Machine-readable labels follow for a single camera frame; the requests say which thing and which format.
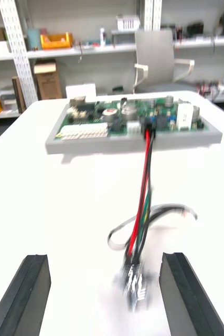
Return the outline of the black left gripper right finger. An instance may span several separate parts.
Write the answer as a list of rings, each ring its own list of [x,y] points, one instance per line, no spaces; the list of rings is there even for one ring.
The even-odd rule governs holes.
[[[171,335],[224,335],[224,324],[183,253],[163,253],[159,286]]]

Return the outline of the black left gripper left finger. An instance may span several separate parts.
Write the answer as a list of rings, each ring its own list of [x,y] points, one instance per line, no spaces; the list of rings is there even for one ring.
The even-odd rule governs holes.
[[[50,287],[47,255],[26,256],[0,301],[0,335],[39,335]]]

